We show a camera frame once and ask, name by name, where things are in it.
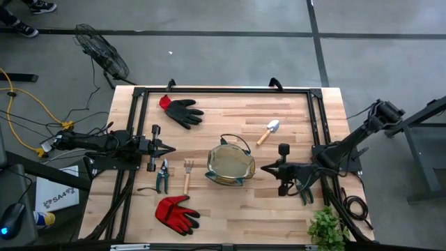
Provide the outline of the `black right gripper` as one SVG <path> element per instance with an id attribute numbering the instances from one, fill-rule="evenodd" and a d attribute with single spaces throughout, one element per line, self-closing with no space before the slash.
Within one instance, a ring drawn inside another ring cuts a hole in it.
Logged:
<path id="1" fill-rule="evenodd" d="M 272 164 L 262 166 L 262 171 L 268 172 L 281 181 L 278 188 L 279 196 L 295 196 L 304 192 L 306 185 L 300 184 L 297 179 L 298 164 L 286 161 L 286 157 L 290 153 L 290 146 L 281 143 L 278 146 L 278 152 L 280 159 Z"/>

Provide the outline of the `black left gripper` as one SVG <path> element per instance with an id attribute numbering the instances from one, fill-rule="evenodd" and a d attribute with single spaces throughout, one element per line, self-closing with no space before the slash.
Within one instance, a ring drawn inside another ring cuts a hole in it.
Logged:
<path id="1" fill-rule="evenodd" d="M 158 145 L 162 149 L 166 150 L 159 150 L 159 157 L 161 158 L 163 155 L 172 153 L 176 149 L 172 146 L 168 146 L 162 142 L 162 140 L 158 139 L 158 136 L 160 134 L 160 126 L 153 124 L 152 129 L 152 139 L 146 139 L 145 136 L 139 136 L 137 138 L 137 153 L 140 155 L 147 155 L 149 157 L 148 164 L 146 166 L 146 171 L 148 172 L 154 172 L 155 171 L 155 158 L 156 153 L 158 150 Z"/>

